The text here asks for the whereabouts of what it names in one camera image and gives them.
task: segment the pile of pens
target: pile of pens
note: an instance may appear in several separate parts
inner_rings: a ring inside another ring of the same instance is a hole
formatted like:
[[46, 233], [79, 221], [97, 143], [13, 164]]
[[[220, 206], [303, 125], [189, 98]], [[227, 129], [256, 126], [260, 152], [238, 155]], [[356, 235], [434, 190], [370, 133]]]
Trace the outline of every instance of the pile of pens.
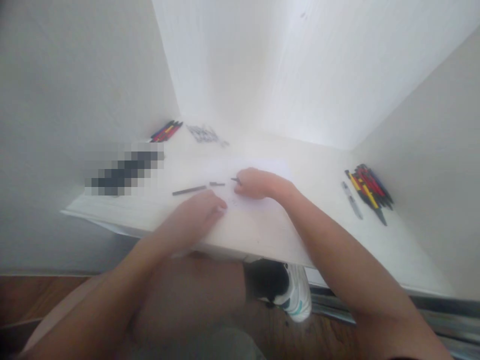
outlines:
[[183, 122], [170, 121], [167, 125], [162, 127], [156, 133], [151, 136], [151, 143], [163, 143], [168, 141], [180, 127], [183, 125]]
[[345, 170], [345, 174], [363, 202], [375, 212], [383, 225], [387, 226], [382, 207], [393, 210], [394, 201], [373, 170], [361, 164], [356, 167], [354, 173]]
[[209, 129], [206, 129], [205, 125], [203, 127], [187, 125], [186, 128], [197, 143], [219, 143], [222, 148], [230, 145], [227, 141], [220, 139], [211, 126], [209, 126]]

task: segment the yellow pen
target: yellow pen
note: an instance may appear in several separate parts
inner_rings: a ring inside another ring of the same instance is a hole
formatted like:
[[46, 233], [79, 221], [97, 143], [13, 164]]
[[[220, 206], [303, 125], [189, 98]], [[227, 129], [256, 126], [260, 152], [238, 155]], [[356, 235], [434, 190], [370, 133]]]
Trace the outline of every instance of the yellow pen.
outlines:
[[356, 192], [358, 193], [358, 196], [360, 197], [360, 199], [362, 199], [363, 202], [365, 204], [367, 204], [369, 207], [372, 207], [372, 204], [370, 203], [370, 200], [369, 200], [368, 196], [362, 192], [362, 189], [360, 188], [359, 183], [354, 178], [354, 176], [350, 173], [350, 171], [345, 170], [345, 174], [350, 179], [350, 181], [351, 181], [353, 187], [355, 188]]
[[165, 140], [165, 138], [167, 137], [167, 134], [169, 133], [170, 130], [172, 130], [175, 126], [176, 126], [177, 122], [174, 122], [172, 125], [170, 125], [169, 127], [167, 127], [167, 129], [161, 134], [161, 136], [159, 136], [157, 139], [156, 139], [156, 143], [161, 143], [163, 140]]
[[370, 200], [372, 206], [373, 206], [373, 211], [375, 212], [375, 214], [378, 216], [378, 218], [380, 219], [380, 221], [383, 223], [383, 225], [387, 226], [387, 221], [385, 220], [385, 217], [384, 217], [384, 213], [382, 212], [382, 209], [379, 208], [379, 205], [377, 204], [377, 202], [375, 201], [374, 199], [374, 196], [372, 195], [372, 193], [370, 192], [369, 188], [367, 187], [367, 185], [365, 185], [364, 181], [362, 179], [358, 179], [358, 182], [360, 183], [360, 185], [363, 187], [363, 190], [365, 190], [365, 193], [366, 195], [368, 196], [368, 199]]

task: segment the white table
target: white table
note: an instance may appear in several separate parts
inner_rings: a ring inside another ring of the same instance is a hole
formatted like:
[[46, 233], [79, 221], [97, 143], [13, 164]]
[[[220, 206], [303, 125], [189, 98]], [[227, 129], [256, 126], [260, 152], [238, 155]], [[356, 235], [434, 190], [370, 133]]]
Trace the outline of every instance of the white table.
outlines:
[[[181, 128], [164, 143], [163, 169], [152, 170], [151, 177], [131, 195], [120, 197], [81, 195], [63, 212], [84, 218], [114, 232], [135, 237], [153, 231], [163, 219], [192, 194], [172, 196], [172, 192], [207, 185], [234, 177], [233, 168], [225, 168], [224, 178], [210, 178], [205, 168], [215, 162], [232, 164], [231, 159], [282, 159], [291, 171], [297, 188], [314, 204], [360, 241], [405, 288], [428, 294], [452, 296], [454, 292], [441, 272], [419, 247], [395, 211], [384, 210], [388, 226], [382, 225], [355, 194], [344, 170], [353, 170], [368, 159], [356, 159], [349, 151], [285, 139], [266, 134], [218, 132], [230, 146], [197, 143], [188, 130]], [[350, 186], [363, 214], [356, 217], [341, 181]], [[228, 196], [233, 181], [225, 188], [212, 188], [219, 196]], [[197, 246], [198, 250], [226, 253], [237, 258], [265, 257], [313, 268], [313, 264], [280, 206], [248, 210], [231, 206], [213, 232]], [[326, 286], [317, 270], [307, 270], [310, 283]]]

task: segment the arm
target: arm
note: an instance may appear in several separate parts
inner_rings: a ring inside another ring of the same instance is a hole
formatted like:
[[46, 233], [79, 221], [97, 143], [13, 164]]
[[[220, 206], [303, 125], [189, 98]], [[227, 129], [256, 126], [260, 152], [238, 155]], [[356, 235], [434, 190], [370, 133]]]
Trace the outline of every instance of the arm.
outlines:
[[227, 204], [211, 190], [181, 204], [23, 358], [111, 358], [125, 337], [151, 274], [162, 259], [205, 235], [223, 214], [217, 211], [219, 206], [226, 208]]
[[388, 271], [355, 238], [289, 181], [254, 168], [238, 173], [235, 192], [281, 204], [311, 260], [348, 306], [365, 350], [377, 359], [451, 359]]

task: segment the gray pants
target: gray pants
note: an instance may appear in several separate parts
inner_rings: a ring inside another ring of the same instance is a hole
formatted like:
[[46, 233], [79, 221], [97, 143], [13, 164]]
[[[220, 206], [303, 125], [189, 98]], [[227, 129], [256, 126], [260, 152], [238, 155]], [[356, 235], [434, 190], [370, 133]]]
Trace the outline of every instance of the gray pants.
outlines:
[[217, 327], [193, 339], [163, 347], [139, 348], [134, 360], [266, 360], [253, 339], [233, 327]]

